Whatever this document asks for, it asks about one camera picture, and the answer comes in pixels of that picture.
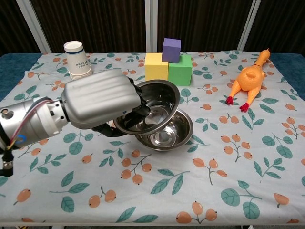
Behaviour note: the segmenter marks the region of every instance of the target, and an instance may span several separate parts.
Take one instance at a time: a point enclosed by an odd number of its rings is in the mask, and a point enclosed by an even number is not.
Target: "floral tablecloth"
[[[14,151],[14,176],[0,177],[1,225],[305,224],[305,102],[268,61],[261,92],[241,113],[247,93],[224,103],[259,53],[182,54],[193,61],[191,85],[178,87],[194,125],[186,145],[156,152],[132,135],[68,124]],[[87,57],[94,73],[121,68],[144,80],[144,53]],[[59,98],[71,81],[65,58],[41,56],[0,106]]]

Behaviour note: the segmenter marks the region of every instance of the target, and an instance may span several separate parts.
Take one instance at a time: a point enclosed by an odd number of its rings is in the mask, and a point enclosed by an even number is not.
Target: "orange rubber chicken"
[[[243,90],[248,92],[248,100],[240,107],[240,109],[242,112],[246,112],[248,110],[250,104],[261,90],[261,86],[265,78],[265,72],[263,71],[262,66],[269,57],[269,49],[264,50],[260,53],[255,64],[242,69],[232,85],[231,93],[225,101],[226,104],[233,104],[234,95],[240,90]]]

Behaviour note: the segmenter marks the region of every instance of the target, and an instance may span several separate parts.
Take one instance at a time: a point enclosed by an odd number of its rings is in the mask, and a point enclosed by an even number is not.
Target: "paper cup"
[[[67,42],[63,45],[67,56],[69,74],[76,78],[82,78],[92,74],[92,68],[87,61],[85,50],[79,41]]]

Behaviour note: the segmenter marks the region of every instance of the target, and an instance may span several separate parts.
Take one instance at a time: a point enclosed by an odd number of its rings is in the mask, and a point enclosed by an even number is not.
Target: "stainless steel bowl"
[[[178,109],[168,125],[151,135],[136,135],[135,137],[145,146],[158,151],[176,149],[190,140],[193,134],[191,118]]]
[[[126,128],[124,116],[114,120],[115,126],[128,135],[149,135],[162,130],[176,113],[180,100],[178,88],[166,80],[150,80],[137,85],[142,89],[142,98],[151,109],[150,114],[139,124]]]

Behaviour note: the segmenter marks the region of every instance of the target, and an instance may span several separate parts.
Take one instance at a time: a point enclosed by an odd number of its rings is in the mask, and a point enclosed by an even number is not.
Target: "dark curtain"
[[[40,51],[16,1],[1,0],[0,56],[12,52]]]
[[[262,0],[245,51],[305,55],[305,1]]]
[[[145,52],[144,0],[31,0],[52,52]]]
[[[252,0],[159,0],[158,51],[164,38],[182,40],[182,51],[237,49]]]

